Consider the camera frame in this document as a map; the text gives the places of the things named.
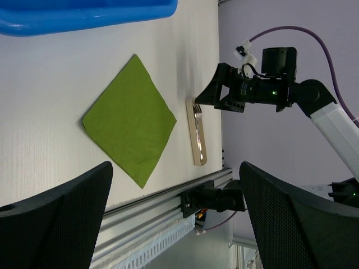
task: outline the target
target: white wall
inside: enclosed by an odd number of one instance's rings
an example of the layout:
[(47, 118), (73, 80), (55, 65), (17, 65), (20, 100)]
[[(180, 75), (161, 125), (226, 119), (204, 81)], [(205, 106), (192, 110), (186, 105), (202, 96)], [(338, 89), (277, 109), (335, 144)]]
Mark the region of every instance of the white wall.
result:
[[(233, 0), (219, 7), (220, 60), (238, 66), (233, 50), (246, 38), (271, 27), (296, 25), (316, 32), (326, 43), (344, 100), (359, 116), (359, 2), (357, 0)], [(315, 78), (333, 90), (319, 44), (304, 33), (275, 32), (254, 41), (259, 59), (270, 47), (296, 47), (297, 81)], [(351, 177), (320, 132), (295, 105), (281, 113), (274, 106), (248, 104), (245, 113), (223, 113), (226, 165), (247, 160), (295, 185), (326, 184)], [(248, 214), (237, 214), (235, 233), (253, 238)]]

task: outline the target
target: metal extrusion rail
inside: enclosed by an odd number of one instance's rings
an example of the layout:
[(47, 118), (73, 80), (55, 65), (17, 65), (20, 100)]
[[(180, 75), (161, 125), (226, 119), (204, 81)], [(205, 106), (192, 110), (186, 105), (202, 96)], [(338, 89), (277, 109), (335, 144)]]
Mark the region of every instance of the metal extrusion rail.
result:
[(193, 230), (194, 216), (183, 219), (180, 194), (208, 180), (224, 187), (232, 178), (232, 169), (223, 169), (105, 213), (90, 268), (142, 268)]

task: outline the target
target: white connector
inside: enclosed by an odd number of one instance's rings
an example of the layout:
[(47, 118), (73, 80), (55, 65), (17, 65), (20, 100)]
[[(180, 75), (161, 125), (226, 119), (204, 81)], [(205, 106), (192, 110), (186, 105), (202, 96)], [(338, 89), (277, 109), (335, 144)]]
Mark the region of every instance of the white connector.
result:
[(201, 234), (205, 234), (206, 233), (206, 230), (196, 230), (195, 229), (195, 231), (196, 231), (196, 235), (201, 235)]
[[(254, 67), (257, 65), (258, 60), (248, 50), (251, 46), (252, 43), (246, 39), (243, 44), (234, 51), (235, 56), (241, 61), (241, 66), (238, 68), (238, 73), (242, 72), (242, 66), (246, 63), (250, 63)], [(244, 71), (247, 77), (251, 77), (253, 75), (252, 69), (249, 66), (245, 66)]]

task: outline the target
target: gray wall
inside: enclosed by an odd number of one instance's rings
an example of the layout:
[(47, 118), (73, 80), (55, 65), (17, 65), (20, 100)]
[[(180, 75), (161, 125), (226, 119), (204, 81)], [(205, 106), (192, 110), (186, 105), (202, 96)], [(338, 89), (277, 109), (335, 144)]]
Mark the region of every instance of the gray wall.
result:
[[(232, 211), (217, 213), (210, 210), (205, 228), (221, 223), (231, 214)], [(145, 269), (232, 269), (233, 258), (228, 248), (232, 229), (230, 221), (200, 236), (193, 231), (150, 262)]]
[[(357, 0), (233, 0), (219, 7), (220, 60), (238, 66), (236, 46), (270, 27), (296, 25), (316, 32), (326, 43), (343, 98), (359, 116), (359, 2)], [(296, 47), (297, 81), (315, 78), (333, 89), (319, 44), (304, 33), (280, 31), (257, 39), (259, 59), (269, 47)], [(244, 114), (223, 113), (225, 163), (234, 169), (247, 160), (295, 185), (326, 184), (351, 177), (335, 151), (295, 105), (281, 113), (274, 106), (249, 104)], [(235, 233), (253, 238), (248, 214), (237, 214)]]

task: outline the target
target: cable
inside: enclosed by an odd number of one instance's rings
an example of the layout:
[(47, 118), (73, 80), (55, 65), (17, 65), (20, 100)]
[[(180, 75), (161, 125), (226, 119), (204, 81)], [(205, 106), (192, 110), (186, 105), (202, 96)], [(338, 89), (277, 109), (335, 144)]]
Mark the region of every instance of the cable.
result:
[(252, 72), (253, 74), (255, 74), (256, 76), (259, 76), (259, 77), (264, 77), (266, 78), (266, 76), (262, 75), (262, 74), (259, 74), (256, 70), (256, 68), (250, 64), (250, 63), (245, 63), (244, 65), (242, 65), (242, 76), (245, 77), (245, 78), (248, 78), (246, 73), (245, 73), (245, 66), (249, 66), (251, 69), (252, 69)]
[(318, 43), (320, 44), (321, 48), (323, 49), (324, 54), (326, 56), (326, 59), (328, 61), (330, 74), (331, 74), (332, 80), (333, 80), (334, 91), (335, 91), (335, 94), (336, 94), (336, 96), (338, 98), (338, 101), (339, 101), (340, 105), (343, 107), (344, 111), (348, 114), (350, 119), (359, 128), (359, 120), (357, 120), (356, 117), (351, 113), (351, 111), (349, 110), (349, 108), (345, 104), (345, 102), (344, 102), (344, 100), (342, 98), (342, 95), (340, 94), (337, 77), (335, 75), (333, 60), (332, 60), (332, 58), (330, 56), (328, 48), (324, 44), (323, 40), (316, 33), (312, 32), (311, 30), (308, 30), (306, 28), (302, 28), (302, 27), (298, 27), (298, 26), (280, 26), (280, 27), (275, 27), (275, 28), (268, 29), (267, 31), (263, 31), (263, 32), (255, 35), (255, 36), (253, 36), (249, 41), (253, 42), (257, 38), (260, 38), (261, 36), (263, 36), (265, 34), (272, 33), (272, 32), (279, 31), (279, 30), (297, 30), (297, 31), (304, 32), (304, 33), (307, 33), (307, 34), (311, 35), (316, 41), (318, 41)]
[(202, 230), (202, 231), (198, 231), (198, 230), (195, 229), (196, 234), (197, 234), (197, 235), (205, 234), (207, 231), (210, 231), (210, 230), (213, 230), (213, 229), (216, 229), (216, 228), (222, 226), (223, 224), (229, 222), (229, 221), (235, 216), (235, 214), (236, 214), (237, 212), (238, 212), (238, 211), (234, 212), (233, 214), (231, 214), (231, 216), (230, 216), (229, 218), (227, 218), (225, 221), (221, 222), (220, 224), (218, 224), (218, 225), (216, 225), (216, 226), (213, 226), (213, 227), (211, 227), (211, 228), (208, 228), (208, 229), (205, 229), (205, 230)]

